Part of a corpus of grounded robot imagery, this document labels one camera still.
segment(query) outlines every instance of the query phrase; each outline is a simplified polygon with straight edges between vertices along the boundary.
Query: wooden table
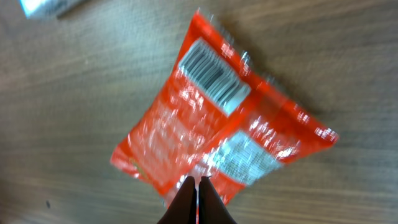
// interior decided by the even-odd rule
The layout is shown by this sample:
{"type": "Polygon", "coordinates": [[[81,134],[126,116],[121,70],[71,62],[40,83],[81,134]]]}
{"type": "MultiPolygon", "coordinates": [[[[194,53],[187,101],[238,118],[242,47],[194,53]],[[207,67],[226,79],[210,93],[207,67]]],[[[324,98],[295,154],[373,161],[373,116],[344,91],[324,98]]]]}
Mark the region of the wooden table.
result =
{"type": "Polygon", "coordinates": [[[398,223],[398,2],[90,1],[28,21],[0,0],[0,223],[156,223],[109,164],[170,74],[198,6],[341,140],[255,183],[238,223],[398,223]]]}

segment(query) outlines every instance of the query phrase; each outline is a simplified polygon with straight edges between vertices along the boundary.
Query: barcode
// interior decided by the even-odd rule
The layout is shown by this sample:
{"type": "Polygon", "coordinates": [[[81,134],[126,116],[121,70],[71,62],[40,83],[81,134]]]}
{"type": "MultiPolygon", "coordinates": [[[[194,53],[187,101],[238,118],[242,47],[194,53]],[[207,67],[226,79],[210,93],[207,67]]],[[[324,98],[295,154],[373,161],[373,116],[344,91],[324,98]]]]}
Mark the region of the barcode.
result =
{"type": "Polygon", "coordinates": [[[233,180],[251,185],[282,164],[243,131],[238,131],[220,148],[203,156],[203,162],[233,180]]]}
{"type": "Polygon", "coordinates": [[[227,116],[251,91],[203,39],[192,44],[178,66],[227,116]]]}

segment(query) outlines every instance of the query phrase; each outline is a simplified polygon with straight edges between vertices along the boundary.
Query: snack bag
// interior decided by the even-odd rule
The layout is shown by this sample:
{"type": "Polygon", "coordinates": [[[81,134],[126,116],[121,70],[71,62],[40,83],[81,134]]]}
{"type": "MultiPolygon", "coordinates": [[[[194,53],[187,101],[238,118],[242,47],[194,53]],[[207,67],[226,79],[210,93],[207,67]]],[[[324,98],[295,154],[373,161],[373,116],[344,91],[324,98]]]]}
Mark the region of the snack bag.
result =
{"type": "Polygon", "coordinates": [[[187,176],[210,180],[227,204],[240,190],[338,135],[256,75],[247,54],[194,14],[170,78],[111,163],[169,205],[187,176]]]}

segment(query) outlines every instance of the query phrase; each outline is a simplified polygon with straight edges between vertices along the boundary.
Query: white barcode label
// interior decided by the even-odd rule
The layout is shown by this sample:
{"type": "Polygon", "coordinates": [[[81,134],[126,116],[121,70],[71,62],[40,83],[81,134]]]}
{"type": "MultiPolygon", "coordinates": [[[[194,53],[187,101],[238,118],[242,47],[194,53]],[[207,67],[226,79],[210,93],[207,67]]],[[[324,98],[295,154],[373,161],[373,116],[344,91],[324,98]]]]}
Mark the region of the white barcode label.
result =
{"type": "Polygon", "coordinates": [[[203,162],[245,185],[251,185],[282,167],[277,159],[242,131],[235,133],[217,151],[204,156],[203,162]]]}
{"type": "Polygon", "coordinates": [[[251,91],[203,39],[192,44],[178,66],[227,116],[251,91]]]}

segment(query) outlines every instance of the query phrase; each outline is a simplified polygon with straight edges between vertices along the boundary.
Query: white label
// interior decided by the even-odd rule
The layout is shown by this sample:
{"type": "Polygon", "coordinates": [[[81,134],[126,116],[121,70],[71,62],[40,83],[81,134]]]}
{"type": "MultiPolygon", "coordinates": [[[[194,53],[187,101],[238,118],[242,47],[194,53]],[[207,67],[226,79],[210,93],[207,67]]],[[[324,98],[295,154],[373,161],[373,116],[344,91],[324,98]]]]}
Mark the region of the white label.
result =
{"type": "Polygon", "coordinates": [[[203,39],[192,44],[178,66],[227,116],[251,91],[203,39]]]}
{"type": "Polygon", "coordinates": [[[259,146],[243,131],[238,131],[220,148],[203,157],[209,166],[216,167],[233,180],[251,185],[256,180],[273,170],[282,167],[282,164],[259,146]]]}

